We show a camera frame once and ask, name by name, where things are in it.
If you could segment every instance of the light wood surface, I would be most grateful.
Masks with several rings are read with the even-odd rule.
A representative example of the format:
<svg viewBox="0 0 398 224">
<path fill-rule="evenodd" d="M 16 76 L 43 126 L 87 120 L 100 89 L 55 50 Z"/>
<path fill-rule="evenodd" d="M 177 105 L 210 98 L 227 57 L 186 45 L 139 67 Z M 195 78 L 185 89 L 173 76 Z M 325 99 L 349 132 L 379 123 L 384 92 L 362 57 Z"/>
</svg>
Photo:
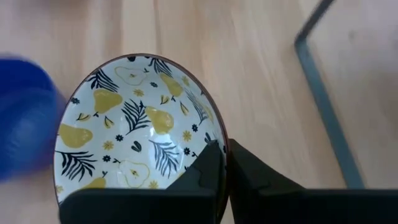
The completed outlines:
<svg viewBox="0 0 398 224">
<path fill-rule="evenodd" d="M 294 52 L 291 0 L 1 0 L 0 50 L 29 57 L 65 96 L 122 54 L 168 57 L 215 99 L 228 134 L 305 187 L 344 187 Z M 50 170 L 0 185 L 4 223 L 57 223 Z M 228 207 L 223 223 L 232 223 Z"/>
<path fill-rule="evenodd" d="M 398 187 L 396 0 L 336 1 L 310 38 L 364 183 Z"/>
</svg>

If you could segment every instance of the bowl rim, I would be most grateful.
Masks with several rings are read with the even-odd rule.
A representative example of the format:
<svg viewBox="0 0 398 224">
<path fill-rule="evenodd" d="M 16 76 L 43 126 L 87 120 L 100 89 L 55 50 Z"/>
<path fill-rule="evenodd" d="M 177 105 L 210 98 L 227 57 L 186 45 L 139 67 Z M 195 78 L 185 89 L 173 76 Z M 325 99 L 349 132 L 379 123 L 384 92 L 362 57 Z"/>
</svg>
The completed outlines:
<svg viewBox="0 0 398 224">
<path fill-rule="evenodd" d="M 214 99 L 211 97 L 210 93 L 207 91 L 207 89 L 203 86 L 203 84 L 198 80 L 197 77 L 195 77 L 191 72 L 189 72 L 185 67 L 183 67 L 182 65 L 180 65 L 177 62 L 174 62 L 171 59 L 165 58 L 163 56 L 160 55 L 156 55 L 156 54 L 148 54 L 148 53 L 135 53 L 135 54 L 125 54 L 125 55 L 121 55 L 115 58 L 112 58 L 111 60 L 106 61 L 105 63 L 102 63 L 100 66 L 96 67 L 92 72 L 90 72 L 81 82 L 80 84 L 76 87 L 75 91 L 73 91 L 73 93 L 71 94 L 71 96 L 69 97 L 69 100 L 67 101 L 66 105 L 65 105 L 65 109 L 62 113 L 62 116 L 60 118 L 60 122 L 58 124 L 58 127 L 61 125 L 62 123 L 62 119 L 65 115 L 65 112 L 68 108 L 69 102 L 72 100 L 72 97 L 76 94 L 76 92 L 80 89 L 80 87 L 82 86 L 82 84 L 84 84 L 84 82 L 86 82 L 87 78 L 93 74 L 95 71 L 97 71 L 98 69 L 104 67 L 105 65 L 117 61 L 119 59 L 122 58 L 128 58 L 128 57 L 150 57 L 150 58 L 156 58 L 156 59 L 160 59 L 163 60 L 171 65 L 173 65 L 174 67 L 176 67 L 177 69 L 179 69 L 180 71 L 182 71 L 184 74 L 188 75 L 189 78 L 192 79 L 192 81 L 195 82 L 195 84 L 197 84 L 200 88 L 200 90 L 204 93 L 204 95 L 207 97 L 208 101 L 210 102 L 210 105 L 212 106 L 212 108 L 214 109 L 214 112 L 216 114 L 216 117 L 218 119 L 218 122 L 221 126 L 221 132 L 224 138 L 224 144 L 225 144 L 225 148 L 226 148 L 226 166 L 227 166 L 227 172 L 226 172 L 226 185 L 225 185 L 225 192 L 223 194 L 223 200 L 221 203 L 220 208 L 217 210 L 217 221 L 218 223 L 221 221 L 223 215 L 224 215 L 224 211 L 226 209 L 226 204 L 228 201 L 228 197 L 229 197 L 229 191 L 230 191 L 230 182 L 229 182 L 229 176 L 231 175 L 229 172 L 229 166 L 228 164 L 231 161 L 231 151 L 229 148 L 229 140 L 228 140 L 228 134 L 226 132 L 226 128 L 225 128 L 225 124 L 223 121 L 223 118 L 221 117 L 221 113 L 218 109 L 218 107 L 216 106 L 216 103 L 214 101 Z M 53 164 L 55 165 L 55 143 L 57 142 L 57 140 L 55 140 L 54 142 L 54 152 L 53 152 Z M 57 197 L 57 187 L 55 184 L 55 169 L 54 169 L 54 165 L 52 168 L 52 175 L 53 175 L 53 187 L 54 187 L 54 193 L 55 193 L 55 199 L 57 200 L 57 206 L 59 207 L 59 201 L 58 201 L 58 197 Z"/>
</svg>

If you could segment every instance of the ceramic bowl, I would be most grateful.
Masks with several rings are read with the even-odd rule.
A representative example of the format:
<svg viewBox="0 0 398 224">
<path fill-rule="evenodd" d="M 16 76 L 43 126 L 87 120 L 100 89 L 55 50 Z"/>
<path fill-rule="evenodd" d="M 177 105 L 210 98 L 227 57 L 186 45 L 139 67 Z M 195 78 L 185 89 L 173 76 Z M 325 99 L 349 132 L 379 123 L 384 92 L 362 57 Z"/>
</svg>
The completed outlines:
<svg viewBox="0 0 398 224">
<path fill-rule="evenodd" d="M 212 140 L 226 167 L 226 139 L 214 101 L 186 69 L 156 55 L 115 58 L 67 104 L 54 154 L 58 201 L 85 188 L 166 189 Z"/>
</svg>

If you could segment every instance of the black holder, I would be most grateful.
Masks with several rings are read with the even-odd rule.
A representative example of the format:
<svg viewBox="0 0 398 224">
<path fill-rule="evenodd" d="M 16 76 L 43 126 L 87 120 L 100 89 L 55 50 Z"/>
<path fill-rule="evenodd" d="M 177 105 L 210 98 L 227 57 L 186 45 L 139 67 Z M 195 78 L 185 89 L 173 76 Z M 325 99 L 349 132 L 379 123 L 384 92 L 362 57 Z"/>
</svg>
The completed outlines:
<svg viewBox="0 0 398 224">
<path fill-rule="evenodd" d="M 396 190 L 308 190 L 265 165 L 229 140 L 228 185 L 235 223 L 397 223 Z M 219 223 L 221 151 L 204 148 L 190 168 L 166 190 L 87 189 L 60 205 L 62 224 Z"/>
</svg>

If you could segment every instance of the metal frame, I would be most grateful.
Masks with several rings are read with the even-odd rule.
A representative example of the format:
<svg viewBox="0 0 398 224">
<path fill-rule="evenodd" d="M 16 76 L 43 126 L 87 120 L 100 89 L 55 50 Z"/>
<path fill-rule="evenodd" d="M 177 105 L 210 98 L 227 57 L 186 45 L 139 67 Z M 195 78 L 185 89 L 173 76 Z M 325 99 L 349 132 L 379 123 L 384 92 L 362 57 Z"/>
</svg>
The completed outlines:
<svg viewBox="0 0 398 224">
<path fill-rule="evenodd" d="M 326 92 L 325 86 L 320 77 L 320 73 L 313 61 L 313 57 L 307 45 L 308 35 L 334 1 L 335 0 L 321 0 L 308 21 L 298 33 L 294 45 L 315 103 L 318 106 L 318 111 L 322 117 L 323 124 L 328 133 L 331 146 L 340 164 L 346 185 L 348 188 L 361 189 L 364 188 L 361 175 L 359 174 L 354 157 L 348 146 L 343 130 L 329 100 L 328 93 Z"/>
</svg>

